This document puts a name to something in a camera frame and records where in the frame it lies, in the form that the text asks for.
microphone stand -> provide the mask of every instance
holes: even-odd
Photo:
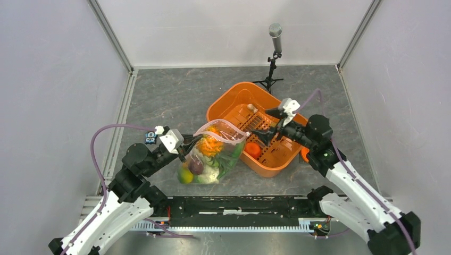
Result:
[[[265,89],[268,91],[269,94],[271,94],[271,87],[274,85],[276,81],[283,81],[283,78],[282,79],[272,78],[272,73],[274,72],[274,69],[277,68],[277,66],[275,65],[275,60],[278,59],[279,57],[282,57],[282,54],[274,51],[272,58],[268,57],[268,62],[271,63],[269,65],[269,76],[266,77],[264,81],[253,81],[253,83],[260,83],[263,87],[265,87]]]

clear plastic bag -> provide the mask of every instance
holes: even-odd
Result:
[[[250,134],[226,120],[213,120],[203,125],[194,134],[197,135],[203,137],[177,171],[181,183],[218,183],[235,167]]]

silver microphone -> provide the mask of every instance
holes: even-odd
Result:
[[[280,35],[282,34],[282,27],[278,23],[272,23],[269,26],[269,35],[272,37],[274,50],[277,54],[282,54],[282,41]]]

plastic basket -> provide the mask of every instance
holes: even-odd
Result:
[[[258,111],[254,113],[247,105],[254,105]],[[265,114],[266,109],[279,106],[280,100],[251,82],[240,82],[230,88],[216,100],[207,111],[207,120],[223,118],[243,131],[267,129],[276,125],[277,119]],[[294,120],[306,125],[307,119],[296,114]],[[247,138],[247,142],[256,142],[262,148],[262,154],[255,159],[243,152],[241,160],[262,177],[274,177],[299,154],[302,146],[290,139],[275,138],[265,147],[256,135]]]

red tomato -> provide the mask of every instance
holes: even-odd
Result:
[[[257,159],[260,154],[262,153],[262,149],[260,148],[260,146],[258,146],[258,144],[254,143],[254,142],[248,142],[245,146],[244,146],[244,151],[247,152],[251,157]]]

